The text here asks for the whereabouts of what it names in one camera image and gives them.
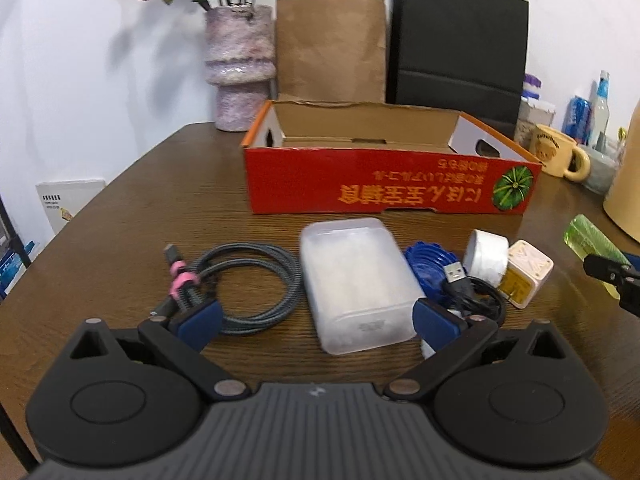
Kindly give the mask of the blue plastic lid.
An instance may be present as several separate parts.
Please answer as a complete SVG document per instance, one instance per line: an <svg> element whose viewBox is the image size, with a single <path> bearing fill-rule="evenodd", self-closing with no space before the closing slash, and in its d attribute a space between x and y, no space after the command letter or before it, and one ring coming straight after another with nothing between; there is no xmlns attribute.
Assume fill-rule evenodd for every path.
<svg viewBox="0 0 640 480"><path fill-rule="evenodd" d="M449 281L446 269L451 266L452 270L461 275L463 266L458 257L452 252L447 252L439 244L425 243L422 240L407 247L404 256L424 296L442 307L450 307L452 297L444 287L444 283Z"/></svg>

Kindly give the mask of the white tape roll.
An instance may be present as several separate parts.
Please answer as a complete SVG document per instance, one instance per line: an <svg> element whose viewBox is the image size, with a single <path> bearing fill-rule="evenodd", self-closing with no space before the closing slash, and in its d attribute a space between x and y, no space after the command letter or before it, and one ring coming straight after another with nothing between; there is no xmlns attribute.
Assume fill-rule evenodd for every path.
<svg viewBox="0 0 640 480"><path fill-rule="evenodd" d="M480 230L471 233L462 266L466 274L498 287L506 274L509 241L506 237Z"/></svg>

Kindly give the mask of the translucent white plastic case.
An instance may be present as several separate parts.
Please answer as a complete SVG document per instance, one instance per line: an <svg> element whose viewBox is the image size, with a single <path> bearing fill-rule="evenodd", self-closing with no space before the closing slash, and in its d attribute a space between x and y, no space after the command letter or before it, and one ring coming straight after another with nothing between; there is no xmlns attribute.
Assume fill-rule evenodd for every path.
<svg viewBox="0 0 640 480"><path fill-rule="evenodd" d="M299 258L324 352L342 356L416 336L412 308L423 290L382 221L311 223L300 232Z"/></svg>

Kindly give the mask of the cream thermos jug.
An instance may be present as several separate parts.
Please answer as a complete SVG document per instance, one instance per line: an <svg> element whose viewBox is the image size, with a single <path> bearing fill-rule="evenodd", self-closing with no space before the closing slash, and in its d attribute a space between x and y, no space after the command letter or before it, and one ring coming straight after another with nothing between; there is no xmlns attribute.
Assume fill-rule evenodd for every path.
<svg viewBox="0 0 640 480"><path fill-rule="evenodd" d="M640 240L640 103L631 116L622 162L603 209L616 226Z"/></svg>

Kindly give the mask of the yellow bear mug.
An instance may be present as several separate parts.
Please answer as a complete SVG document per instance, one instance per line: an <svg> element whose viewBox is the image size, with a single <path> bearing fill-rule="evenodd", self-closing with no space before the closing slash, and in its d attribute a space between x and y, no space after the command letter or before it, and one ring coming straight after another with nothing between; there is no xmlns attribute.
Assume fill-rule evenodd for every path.
<svg viewBox="0 0 640 480"><path fill-rule="evenodd" d="M582 182L589 177L591 164L588 154L561 131L536 125L529 151L542 162L542 171L549 176L572 182Z"/></svg>

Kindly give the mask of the blue soda can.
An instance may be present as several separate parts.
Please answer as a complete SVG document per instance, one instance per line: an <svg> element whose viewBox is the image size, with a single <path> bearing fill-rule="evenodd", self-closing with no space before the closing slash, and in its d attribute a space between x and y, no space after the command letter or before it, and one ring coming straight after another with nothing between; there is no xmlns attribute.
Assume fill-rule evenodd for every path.
<svg viewBox="0 0 640 480"><path fill-rule="evenodd" d="M567 104L562 133L578 144L587 145L590 136L591 102L581 96L573 96Z"/></svg>

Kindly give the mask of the clear glass soda bottle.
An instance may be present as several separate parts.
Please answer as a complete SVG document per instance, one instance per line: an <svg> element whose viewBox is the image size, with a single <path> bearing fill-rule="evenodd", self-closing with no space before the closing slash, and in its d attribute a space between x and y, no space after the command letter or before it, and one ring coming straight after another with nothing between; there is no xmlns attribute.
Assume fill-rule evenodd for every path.
<svg viewBox="0 0 640 480"><path fill-rule="evenodd" d="M596 95L591 104L589 118L589 130L587 145L598 152L605 151L606 127L610 118L608 108L608 84L610 83L610 73L602 70L597 85Z"/></svg>

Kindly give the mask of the blue white package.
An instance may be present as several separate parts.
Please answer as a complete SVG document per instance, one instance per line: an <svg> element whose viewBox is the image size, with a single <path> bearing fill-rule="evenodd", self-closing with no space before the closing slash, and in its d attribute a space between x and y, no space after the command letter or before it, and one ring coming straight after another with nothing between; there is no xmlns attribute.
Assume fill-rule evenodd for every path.
<svg viewBox="0 0 640 480"><path fill-rule="evenodd" d="M8 249L1 258L0 298L4 299L26 271L25 263L13 249Z"/></svg>

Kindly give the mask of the clear food container with seeds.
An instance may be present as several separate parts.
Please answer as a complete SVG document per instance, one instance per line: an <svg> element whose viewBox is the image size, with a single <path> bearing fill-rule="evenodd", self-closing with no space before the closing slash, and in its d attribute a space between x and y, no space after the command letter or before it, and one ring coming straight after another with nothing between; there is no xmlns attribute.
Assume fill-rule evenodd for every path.
<svg viewBox="0 0 640 480"><path fill-rule="evenodd" d="M540 99L521 97L514 141L522 148L529 148L536 125L550 126L555 115L555 106Z"/></svg>

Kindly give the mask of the black tripod stand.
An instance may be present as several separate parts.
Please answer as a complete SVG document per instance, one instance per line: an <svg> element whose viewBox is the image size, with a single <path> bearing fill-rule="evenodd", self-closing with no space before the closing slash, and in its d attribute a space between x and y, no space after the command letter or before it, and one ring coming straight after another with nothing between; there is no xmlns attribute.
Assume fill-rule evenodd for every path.
<svg viewBox="0 0 640 480"><path fill-rule="evenodd" d="M6 211L6 206L4 206L1 198L0 217L3 231L6 232L6 236L8 237L9 248L11 248L20 257L21 262L24 264L25 268L28 269L32 264L32 260L30 260L29 255L26 252L25 245L21 237L17 234L9 214Z"/></svg>

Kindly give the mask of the purple lidded small jar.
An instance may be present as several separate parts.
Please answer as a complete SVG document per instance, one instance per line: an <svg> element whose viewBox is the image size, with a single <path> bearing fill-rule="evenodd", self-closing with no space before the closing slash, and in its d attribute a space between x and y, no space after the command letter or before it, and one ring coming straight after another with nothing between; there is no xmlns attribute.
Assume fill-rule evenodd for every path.
<svg viewBox="0 0 640 480"><path fill-rule="evenodd" d="M535 75L526 73L523 79L522 97L526 99L540 99L542 82Z"/></svg>

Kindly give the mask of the orange cardboard box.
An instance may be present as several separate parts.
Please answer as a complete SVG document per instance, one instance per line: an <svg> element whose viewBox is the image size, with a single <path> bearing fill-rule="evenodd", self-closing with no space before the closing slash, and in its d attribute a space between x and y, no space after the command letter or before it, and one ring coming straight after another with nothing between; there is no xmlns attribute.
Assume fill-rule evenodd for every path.
<svg viewBox="0 0 640 480"><path fill-rule="evenodd" d="M469 114L383 103L269 101L242 147L255 214L522 214L541 172Z"/></svg>

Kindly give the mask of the black paper bag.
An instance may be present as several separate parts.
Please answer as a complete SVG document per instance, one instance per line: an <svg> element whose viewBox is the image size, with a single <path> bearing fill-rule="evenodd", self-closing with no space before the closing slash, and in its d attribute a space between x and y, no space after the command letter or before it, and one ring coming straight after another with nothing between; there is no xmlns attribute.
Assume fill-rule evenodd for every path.
<svg viewBox="0 0 640 480"><path fill-rule="evenodd" d="M528 24L526 0L392 0L385 101L465 112L513 136Z"/></svg>

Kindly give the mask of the pink knitted textured vase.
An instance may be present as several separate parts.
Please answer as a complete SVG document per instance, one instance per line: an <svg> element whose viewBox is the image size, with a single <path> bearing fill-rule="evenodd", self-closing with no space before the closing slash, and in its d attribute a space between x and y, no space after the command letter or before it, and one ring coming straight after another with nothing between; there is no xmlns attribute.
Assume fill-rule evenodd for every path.
<svg viewBox="0 0 640 480"><path fill-rule="evenodd" d="M269 99L276 78L273 8L217 6L206 13L205 80L217 88L216 127L243 132Z"/></svg>

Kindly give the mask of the brown paper bag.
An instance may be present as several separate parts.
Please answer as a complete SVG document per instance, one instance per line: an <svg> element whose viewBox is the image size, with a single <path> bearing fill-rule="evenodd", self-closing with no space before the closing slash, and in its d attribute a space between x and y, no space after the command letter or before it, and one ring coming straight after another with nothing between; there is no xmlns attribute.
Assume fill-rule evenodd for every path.
<svg viewBox="0 0 640 480"><path fill-rule="evenodd" d="M382 103L386 83L384 0L278 0L281 101Z"/></svg>

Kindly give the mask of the white board by wall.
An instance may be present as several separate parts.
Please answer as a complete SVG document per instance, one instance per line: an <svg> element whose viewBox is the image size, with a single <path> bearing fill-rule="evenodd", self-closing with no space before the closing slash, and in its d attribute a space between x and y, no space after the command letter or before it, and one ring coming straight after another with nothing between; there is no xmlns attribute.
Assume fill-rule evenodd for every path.
<svg viewBox="0 0 640 480"><path fill-rule="evenodd" d="M54 234L106 187L103 179L41 182L36 191Z"/></svg>

